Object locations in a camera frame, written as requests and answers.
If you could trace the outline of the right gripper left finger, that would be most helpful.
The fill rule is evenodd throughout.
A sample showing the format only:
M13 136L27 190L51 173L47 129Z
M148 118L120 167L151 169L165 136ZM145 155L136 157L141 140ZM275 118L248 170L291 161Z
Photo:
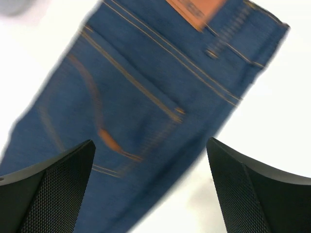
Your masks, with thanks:
M2 233L71 233L92 169L87 140L44 162L0 178Z

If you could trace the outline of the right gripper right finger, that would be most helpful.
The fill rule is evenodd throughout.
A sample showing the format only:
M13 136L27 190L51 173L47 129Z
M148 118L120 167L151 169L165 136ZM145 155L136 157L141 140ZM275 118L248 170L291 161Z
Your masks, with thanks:
M228 233L310 233L311 180L211 137L209 165Z

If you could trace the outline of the dark blue denim trousers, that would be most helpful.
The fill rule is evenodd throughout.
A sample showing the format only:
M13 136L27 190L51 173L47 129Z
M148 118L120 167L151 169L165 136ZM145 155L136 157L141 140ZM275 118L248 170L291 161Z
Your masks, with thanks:
M196 30L175 0L104 0L15 125L2 175L91 139L77 233L125 233L205 149L289 25L248 0Z

